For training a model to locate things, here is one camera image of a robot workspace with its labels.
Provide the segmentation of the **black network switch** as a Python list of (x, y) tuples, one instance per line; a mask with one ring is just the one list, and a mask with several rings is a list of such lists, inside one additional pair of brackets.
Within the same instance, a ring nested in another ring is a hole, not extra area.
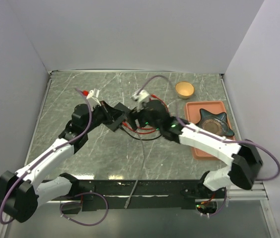
[(122, 103), (118, 103), (114, 107), (107, 106), (107, 109), (110, 119), (108, 123), (105, 123), (105, 126), (115, 132), (122, 126), (122, 123), (127, 120), (128, 113), (131, 110)]

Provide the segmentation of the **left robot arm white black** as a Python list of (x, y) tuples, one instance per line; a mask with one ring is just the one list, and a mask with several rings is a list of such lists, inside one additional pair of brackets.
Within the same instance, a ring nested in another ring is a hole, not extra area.
[(43, 204), (65, 196), (75, 199), (79, 195), (79, 180), (63, 173), (56, 179), (44, 182), (45, 177), (61, 162), (73, 156), (88, 141), (88, 133), (101, 124), (116, 130), (126, 119), (130, 109), (119, 103), (115, 107), (104, 101), (74, 108), (71, 120), (55, 142), (30, 164), (0, 177), (0, 223), (6, 225), (3, 214), (20, 223), (27, 221)]

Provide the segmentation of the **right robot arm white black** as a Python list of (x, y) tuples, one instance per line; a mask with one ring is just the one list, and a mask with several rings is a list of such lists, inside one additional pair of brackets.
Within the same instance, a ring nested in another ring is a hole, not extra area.
[(202, 150), (224, 162), (224, 168), (202, 176), (198, 192), (205, 198), (232, 184), (250, 190), (263, 165), (254, 142), (230, 140), (203, 130), (177, 115), (172, 116), (159, 100), (132, 109), (128, 123), (133, 129), (149, 125), (169, 141)]

